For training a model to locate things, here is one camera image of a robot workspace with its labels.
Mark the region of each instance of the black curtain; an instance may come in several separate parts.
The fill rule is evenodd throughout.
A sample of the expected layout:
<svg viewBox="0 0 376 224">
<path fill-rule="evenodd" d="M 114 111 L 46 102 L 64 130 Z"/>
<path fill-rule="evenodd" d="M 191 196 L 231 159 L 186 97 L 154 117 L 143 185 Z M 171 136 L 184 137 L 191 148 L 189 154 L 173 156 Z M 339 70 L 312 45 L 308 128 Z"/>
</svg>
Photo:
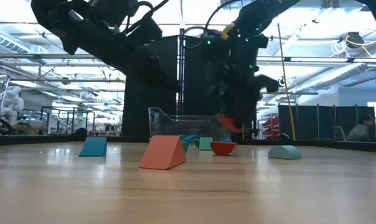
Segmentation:
<svg viewBox="0 0 376 224">
<path fill-rule="evenodd" d="M 375 108 L 367 106 L 358 106 L 358 122 L 361 122 L 361 117 L 368 115 L 375 117 Z M 376 142 L 376 124 L 369 128 L 368 130 L 369 139 L 372 142 Z"/>
<path fill-rule="evenodd" d="M 336 126 L 342 127 L 345 135 L 348 135 L 355 125 L 357 125 L 355 106 L 336 107 Z"/>
<path fill-rule="evenodd" d="M 297 140 L 315 140 L 318 138 L 317 106 L 298 106 Z"/>
<path fill-rule="evenodd" d="M 291 120 L 290 120 L 290 113 L 289 113 L 289 106 L 282 106 L 279 105 L 278 107 L 278 112 L 279 112 L 279 118 L 280 118 L 280 134 L 285 133 L 290 138 L 293 139 L 293 133 L 292 133 L 292 125 L 291 125 Z M 297 126 L 298 126 L 298 121 L 297 121 L 297 111 L 296 107 L 292 106 L 292 114 L 293 114 L 293 124 L 294 124 L 294 132 L 298 133 L 297 131 Z"/>
<path fill-rule="evenodd" d="M 186 46 L 198 44 L 198 38 L 186 37 Z M 205 78 L 205 67 L 200 60 L 199 49 L 185 50 L 184 62 L 184 115 L 215 115 L 221 110 L 220 103 L 209 95 L 211 83 Z"/>
<path fill-rule="evenodd" d="M 177 39 L 166 37 L 151 43 L 150 49 L 159 56 L 161 67 L 173 79 L 177 79 Z M 148 108 L 156 106 L 167 114 L 176 114 L 176 93 L 151 88 L 127 78 L 122 133 L 134 139 L 149 138 Z"/>
<path fill-rule="evenodd" d="M 323 140 L 335 139 L 335 107 L 319 107 L 319 138 Z"/>
</svg>

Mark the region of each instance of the floor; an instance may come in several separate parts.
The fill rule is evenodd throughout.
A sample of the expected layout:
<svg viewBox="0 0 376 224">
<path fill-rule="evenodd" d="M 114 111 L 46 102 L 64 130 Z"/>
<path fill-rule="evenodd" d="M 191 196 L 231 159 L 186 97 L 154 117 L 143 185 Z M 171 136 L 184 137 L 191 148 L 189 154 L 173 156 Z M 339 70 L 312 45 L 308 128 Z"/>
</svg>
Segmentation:
<svg viewBox="0 0 376 224">
<path fill-rule="evenodd" d="M 303 159 L 239 146 L 218 157 L 190 147 L 169 171 L 139 169 L 145 144 L 0 147 L 0 224 L 373 224 L 376 153 L 301 147 Z"/>
</svg>

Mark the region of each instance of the orange triangular block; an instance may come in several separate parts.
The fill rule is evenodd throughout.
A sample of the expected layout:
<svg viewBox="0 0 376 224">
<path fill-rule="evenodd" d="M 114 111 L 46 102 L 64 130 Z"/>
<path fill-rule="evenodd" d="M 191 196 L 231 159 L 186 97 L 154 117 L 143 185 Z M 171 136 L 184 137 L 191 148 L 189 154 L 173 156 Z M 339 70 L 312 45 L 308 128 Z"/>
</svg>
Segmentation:
<svg viewBox="0 0 376 224">
<path fill-rule="evenodd" d="M 185 162 L 180 136 L 153 136 L 139 167 L 168 170 Z"/>
</svg>

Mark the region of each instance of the person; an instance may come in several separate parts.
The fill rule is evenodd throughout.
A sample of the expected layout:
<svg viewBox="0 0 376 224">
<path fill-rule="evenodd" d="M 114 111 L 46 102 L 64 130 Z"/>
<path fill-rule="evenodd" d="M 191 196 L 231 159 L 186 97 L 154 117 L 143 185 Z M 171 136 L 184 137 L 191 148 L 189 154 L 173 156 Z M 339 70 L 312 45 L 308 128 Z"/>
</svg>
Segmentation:
<svg viewBox="0 0 376 224">
<path fill-rule="evenodd" d="M 375 118 L 365 115 L 361 118 L 360 124 L 355 126 L 347 136 L 348 141 L 369 142 L 368 130 L 374 124 Z"/>
</svg>

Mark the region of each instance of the teal block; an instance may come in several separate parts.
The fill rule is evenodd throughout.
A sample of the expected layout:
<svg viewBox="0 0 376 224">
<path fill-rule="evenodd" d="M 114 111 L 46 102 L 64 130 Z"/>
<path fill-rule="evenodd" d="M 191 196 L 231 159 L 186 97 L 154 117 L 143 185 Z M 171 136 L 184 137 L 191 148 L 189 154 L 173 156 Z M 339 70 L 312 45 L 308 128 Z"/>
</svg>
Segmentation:
<svg viewBox="0 0 376 224">
<path fill-rule="evenodd" d="M 268 152 L 269 158 L 275 159 L 301 159 L 301 152 L 294 146 L 275 146 Z"/>
<path fill-rule="evenodd" d="M 84 142 L 83 149 L 80 151 L 79 157 L 106 155 L 106 143 L 108 139 L 105 137 L 87 137 Z"/>
<path fill-rule="evenodd" d="M 194 140 L 194 144 L 197 148 L 199 148 L 199 143 L 200 143 L 200 140 L 199 139 L 195 139 Z"/>
<path fill-rule="evenodd" d="M 211 151 L 212 146 L 210 146 L 210 143 L 213 141 L 212 137 L 200 137 L 199 139 L 199 150 L 201 151 Z"/>
<path fill-rule="evenodd" d="M 190 135 L 190 136 L 184 138 L 182 141 L 188 142 L 189 144 L 193 144 L 195 139 L 198 139 L 198 136 L 193 134 L 193 135 Z"/>
<path fill-rule="evenodd" d="M 189 142 L 182 142 L 182 148 L 184 149 L 184 153 L 187 154 L 189 147 Z"/>
</svg>

